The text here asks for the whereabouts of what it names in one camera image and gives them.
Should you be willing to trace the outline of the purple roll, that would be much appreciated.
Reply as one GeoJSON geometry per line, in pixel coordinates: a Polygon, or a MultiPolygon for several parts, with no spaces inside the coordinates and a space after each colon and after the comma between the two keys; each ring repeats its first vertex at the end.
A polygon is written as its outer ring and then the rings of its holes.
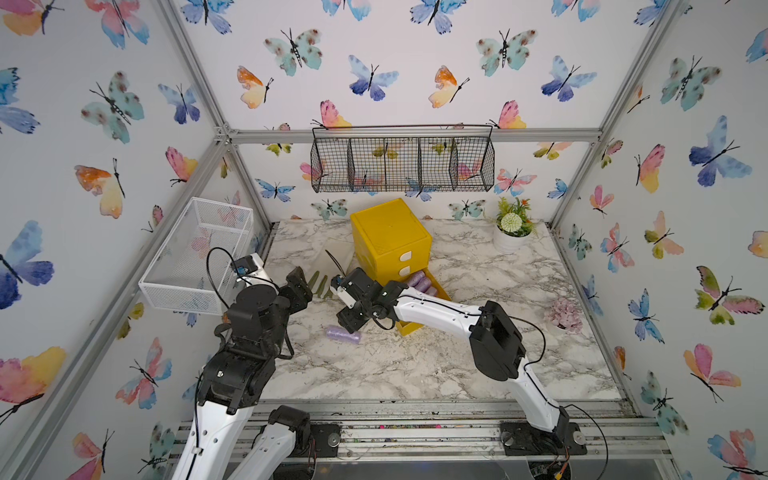
{"type": "Polygon", "coordinates": [[[414,288],[422,293],[427,292],[432,286],[432,281],[429,277],[423,277],[418,283],[414,285],[414,288]]]}
{"type": "Polygon", "coordinates": [[[408,278],[407,285],[409,287],[416,288],[419,285],[419,283],[426,278],[427,278],[426,273],[424,271],[419,271],[408,278]]]}
{"type": "Polygon", "coordinates": [[[333,341],[350,343],[358,345],[361,342],[361,334],[359,332],[348,332],[345,328],[329,325],[325,327],[325,335],[333,341]]]}

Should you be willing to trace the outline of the yellow three-drawer box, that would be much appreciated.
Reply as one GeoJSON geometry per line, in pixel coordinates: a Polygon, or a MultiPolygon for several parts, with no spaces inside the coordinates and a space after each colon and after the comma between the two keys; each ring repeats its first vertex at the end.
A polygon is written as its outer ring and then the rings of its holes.
{"type": "Polygon", "coordinates": [[[461,333],[450,303],[409,287],[405,281],[428,267],[432,237],[408,205],[395,199],[350,216],[355,255],[365,273],[382,286],[405,284],[394,312],[399,322],[461,333]]]}

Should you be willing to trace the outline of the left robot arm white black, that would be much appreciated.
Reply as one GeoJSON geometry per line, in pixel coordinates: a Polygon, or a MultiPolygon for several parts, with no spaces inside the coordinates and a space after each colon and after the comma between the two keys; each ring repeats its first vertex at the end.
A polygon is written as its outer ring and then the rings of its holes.
{"type": "Polygon", "coordinates": [[[192,428],[173,472],[176,479],[222,478],[277,362],[295,355],[289,319],[313,298],[303,270],[294,268],[284,285],[264,271],[246,283],[226,310],[227,323],[216,330],[230,336],[196,383],[192,428]]]}

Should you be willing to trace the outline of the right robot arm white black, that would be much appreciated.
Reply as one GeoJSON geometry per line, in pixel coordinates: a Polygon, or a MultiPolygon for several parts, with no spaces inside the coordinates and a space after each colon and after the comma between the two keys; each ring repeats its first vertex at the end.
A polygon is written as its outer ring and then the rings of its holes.
{"type": "Polygon", "coordinates": [[[555,448],[565,446],[570,417],[529,370],[523,336],[499,303],[488,300],[481,306],[459,304],[398,281],[382,286],[360,268],[345,277],[334,277],[330,289],[344,303],[337,319],[350,333],[369,321],[388,318],[424,325],[467,341],[476,369],[509,386],[533,439],[549,442],[555,448]]]}

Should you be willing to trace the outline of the beige green work glove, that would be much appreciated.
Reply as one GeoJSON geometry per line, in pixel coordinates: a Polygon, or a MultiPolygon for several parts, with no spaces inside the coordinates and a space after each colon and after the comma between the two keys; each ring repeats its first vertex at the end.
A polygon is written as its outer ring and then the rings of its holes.
{"type": "Polygon", "coordinates": [[[331,280],[338,275],[346,275],[353,256],[354,245],[346,241],[328,240],[320,248],[307,274],[307,282],[314,300],[332,296],[331,280]]]}

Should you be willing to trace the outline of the white pot with green plant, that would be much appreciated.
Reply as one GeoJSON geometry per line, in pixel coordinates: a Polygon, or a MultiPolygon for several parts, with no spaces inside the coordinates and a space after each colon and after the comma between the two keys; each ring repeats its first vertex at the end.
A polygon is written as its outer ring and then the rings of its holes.
{"type": "Polygon", "coordinates": [[[515,197],[513,200],[499,200],[493,233],[493,245],[499,252],[511,254],[525,245],[535,230],[530,210],[528,199],[515,197]]]}

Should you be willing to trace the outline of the pink artificial flower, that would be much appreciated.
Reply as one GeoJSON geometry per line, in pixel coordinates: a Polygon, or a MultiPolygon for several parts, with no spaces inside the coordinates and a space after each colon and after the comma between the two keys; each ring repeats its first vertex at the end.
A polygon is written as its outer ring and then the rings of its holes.
{"type": "Polygon", "coordinates": [[[577,305],[569,299],[558,298],[547,311],[550,324],[568,333],[578,334],[582,332],[583,321],[577,305]]]}

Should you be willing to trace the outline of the white mesh wall basket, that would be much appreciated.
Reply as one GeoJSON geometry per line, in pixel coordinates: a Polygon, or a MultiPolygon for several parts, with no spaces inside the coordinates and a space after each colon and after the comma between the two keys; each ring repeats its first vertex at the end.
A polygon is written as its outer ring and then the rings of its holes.
{"type": "Polygon", "coordinates": [[[139,281],[155,309],[219,316],[233,295],[231,263],[246,253],[253,210],[194,197],[139,281]]]}

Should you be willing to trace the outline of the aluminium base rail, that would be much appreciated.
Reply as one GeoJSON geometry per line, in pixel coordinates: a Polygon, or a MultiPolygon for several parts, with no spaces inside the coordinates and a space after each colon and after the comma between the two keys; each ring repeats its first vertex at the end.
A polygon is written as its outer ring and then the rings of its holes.
{"type": "MultiPolygon", "coordinates": [[[[502,426],[520,421],[512,400],[291,400],[312,422],[338,426],[321,464],[497,462],[527,467],[502,445],[502,426]]],[[[569,462],[575,479],[677,479],[656,422],[619,400],[566,401],[587,452],[569,462]]]]}

